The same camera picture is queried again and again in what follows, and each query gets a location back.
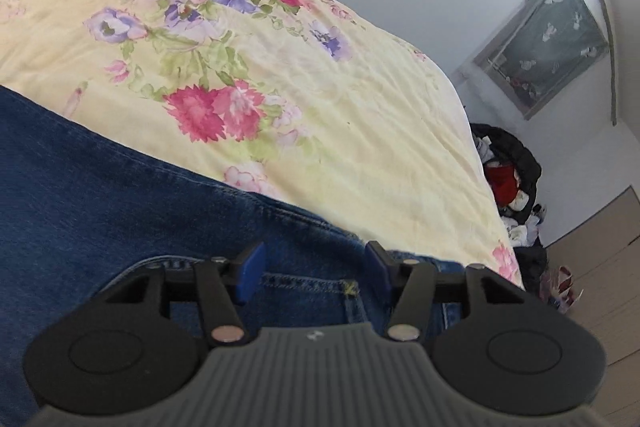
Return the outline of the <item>blue denim jeans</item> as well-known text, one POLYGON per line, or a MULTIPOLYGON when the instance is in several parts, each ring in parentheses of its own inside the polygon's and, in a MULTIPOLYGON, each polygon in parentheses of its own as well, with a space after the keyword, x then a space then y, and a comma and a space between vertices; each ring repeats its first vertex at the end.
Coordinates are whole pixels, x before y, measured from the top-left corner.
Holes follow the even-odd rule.
POLYGON ((441 426, 450 393, 416 343, 383 338, 360 239, 312 213, 102 138, 1 93, 1 421, 6 426, 441 426), (132 413, 40 407, 32 340, 152 263, 182 268, 266 247, 238 313, 181 390, 132 413))

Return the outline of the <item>red white item on floor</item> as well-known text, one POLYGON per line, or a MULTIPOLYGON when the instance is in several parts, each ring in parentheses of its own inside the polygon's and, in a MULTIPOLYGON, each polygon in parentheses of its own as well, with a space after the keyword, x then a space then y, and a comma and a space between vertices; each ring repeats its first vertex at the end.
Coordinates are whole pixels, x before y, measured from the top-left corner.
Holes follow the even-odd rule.
POLYGON ((561 314, 567 314, 582 295, 584 291, 574 287, 572 270, 566 265, 560 265, 550 277, 549 294, 546 298, 548 305, 561 314))

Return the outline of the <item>dark clothes pile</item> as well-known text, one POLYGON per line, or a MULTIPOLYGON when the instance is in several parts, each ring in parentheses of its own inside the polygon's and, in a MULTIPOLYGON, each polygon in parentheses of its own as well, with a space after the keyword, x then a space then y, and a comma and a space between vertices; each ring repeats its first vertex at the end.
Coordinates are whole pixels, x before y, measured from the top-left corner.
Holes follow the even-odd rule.
POLYGON ((533 153, 515 135, 490 124, 472 124, 474 143, 489 184, 508 245, 495 252, 499 273, 521 280, 537 296, 548 268, 547 251, 539 229, 544 210, 537 202, 542 168, 533 153))

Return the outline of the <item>grey patterned window curtain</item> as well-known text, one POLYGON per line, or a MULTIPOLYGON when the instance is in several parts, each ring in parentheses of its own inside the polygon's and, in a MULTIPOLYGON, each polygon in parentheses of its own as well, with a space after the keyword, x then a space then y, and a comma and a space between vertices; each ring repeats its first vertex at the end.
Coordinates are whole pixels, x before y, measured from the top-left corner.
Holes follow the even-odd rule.
POLYGON ((525 0, 473 64, 530 119, 605 54, 585 0, 525 0))

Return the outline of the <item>floral yellow bed quilt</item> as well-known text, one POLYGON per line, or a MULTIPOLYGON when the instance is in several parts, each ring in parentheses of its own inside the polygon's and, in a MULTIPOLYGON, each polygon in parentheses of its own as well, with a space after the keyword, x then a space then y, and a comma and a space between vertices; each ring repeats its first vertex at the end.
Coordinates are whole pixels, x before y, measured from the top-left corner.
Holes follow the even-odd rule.
POLYGON ((1 83, 362 239, 521 280, 454 86, 337 0, 1 0, 1 83))

